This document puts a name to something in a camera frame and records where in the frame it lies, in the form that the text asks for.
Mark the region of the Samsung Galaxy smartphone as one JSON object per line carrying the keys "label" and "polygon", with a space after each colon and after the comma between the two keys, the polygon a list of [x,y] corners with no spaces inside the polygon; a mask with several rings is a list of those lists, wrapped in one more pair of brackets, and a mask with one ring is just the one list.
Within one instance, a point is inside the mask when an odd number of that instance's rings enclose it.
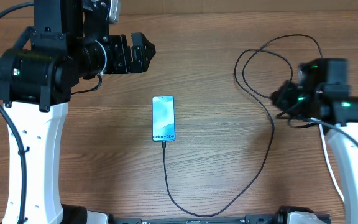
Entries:
{"label": "Samsung Galaxy smartphone", "polygon": [[174,141],[175,100],[173,96],[152,98],[152,140],[155,142]]}

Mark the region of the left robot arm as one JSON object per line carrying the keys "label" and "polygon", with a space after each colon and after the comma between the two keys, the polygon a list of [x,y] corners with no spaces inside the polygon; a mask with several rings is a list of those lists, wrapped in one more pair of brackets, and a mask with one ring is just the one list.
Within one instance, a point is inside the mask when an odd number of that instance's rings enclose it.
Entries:
{"label": "left robot arm", "polygon": [[119,1],[31,2],[34,24],[0,58],[9,131],[4,223],[112,223],[109,213],[64,205],[59,165],[72,88],[105,74],[143,73],[156,53],[144,34],[111,35]]}

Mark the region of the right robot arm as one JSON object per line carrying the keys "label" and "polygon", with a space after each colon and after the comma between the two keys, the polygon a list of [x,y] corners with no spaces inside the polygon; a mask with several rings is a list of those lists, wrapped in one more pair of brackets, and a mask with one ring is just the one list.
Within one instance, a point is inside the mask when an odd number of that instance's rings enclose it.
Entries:
{"label": "right robot arm", "polygon": [[318,58],[299,67],[300,81],[286,81],[271,94],[290,119],[316,123],[337,163],[346,223],[358,223],[358,97],[351,96],[347,60]]}

